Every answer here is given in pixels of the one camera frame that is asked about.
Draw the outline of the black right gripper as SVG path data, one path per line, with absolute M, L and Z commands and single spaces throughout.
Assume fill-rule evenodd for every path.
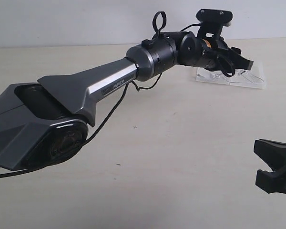
M 259 169 L 255 185 L 267 194 L 286 194 L 286 143 L 258 139 L 255 140 L 253 151 L 272 170 Z

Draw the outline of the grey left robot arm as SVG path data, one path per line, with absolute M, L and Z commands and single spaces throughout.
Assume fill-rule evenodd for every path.
M 175 65 L 233 76 L 253 61 L 221 37 L 161 32 L 131 47 L 126 56 L 69 75 L 9 85 L 0 94 L 0 168 L 32 171 L 69 160 L 95 125 L 96 105 L 129 83 L 148 81 Z

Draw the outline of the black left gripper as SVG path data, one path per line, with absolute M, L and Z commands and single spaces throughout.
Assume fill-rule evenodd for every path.
M 237 47 L 229 47 L 222 37 L 199 37 L 202 45 L 201 56 L 197 66 L 208 71 L 235 72 L 236 69 L 250 71 L 253 61 L 241 56 Z

